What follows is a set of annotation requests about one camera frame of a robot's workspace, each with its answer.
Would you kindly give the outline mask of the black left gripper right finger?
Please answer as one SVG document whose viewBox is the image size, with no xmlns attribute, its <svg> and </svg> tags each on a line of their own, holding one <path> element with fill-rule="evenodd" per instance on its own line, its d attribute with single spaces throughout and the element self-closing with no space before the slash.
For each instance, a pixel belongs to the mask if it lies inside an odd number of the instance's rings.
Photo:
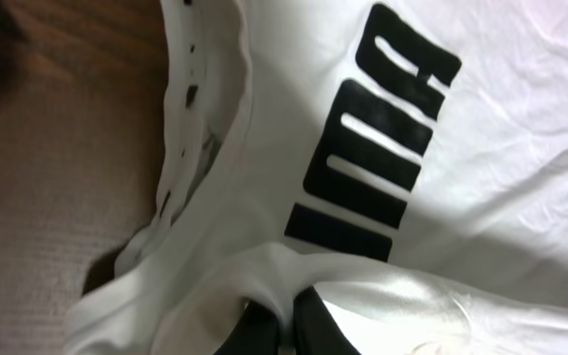
<svg viewBox="0 0 568 355">
<path fill-rule="evenodd" d="M 360 355 L 344 336 L 314 287 L 296 296 L 293 326 L 297 355 Z"/>
</svg>

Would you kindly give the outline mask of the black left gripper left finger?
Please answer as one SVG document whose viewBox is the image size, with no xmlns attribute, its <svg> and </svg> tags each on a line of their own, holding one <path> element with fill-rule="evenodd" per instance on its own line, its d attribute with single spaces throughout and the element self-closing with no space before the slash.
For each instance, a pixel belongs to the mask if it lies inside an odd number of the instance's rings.
<svg viewBox="0 0 568 355">
<path fill-rule="evenodd" d="M 241 318 L 214 355 L 277 355 L 279 321 L 258 302 L 250 301 Z"/>
</svg>

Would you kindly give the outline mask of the white Puma t-shirt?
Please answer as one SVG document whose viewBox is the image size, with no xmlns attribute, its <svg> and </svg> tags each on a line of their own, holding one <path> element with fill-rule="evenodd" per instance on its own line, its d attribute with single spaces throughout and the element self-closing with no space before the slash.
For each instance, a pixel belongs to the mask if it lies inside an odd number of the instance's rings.
<svg viewBox="0 0 568 355">
<path fill-rule="evenodd" d="M 166 1 L 157 211 L 68 354 L 568 354 L 568 1 Z"/>
</svg>

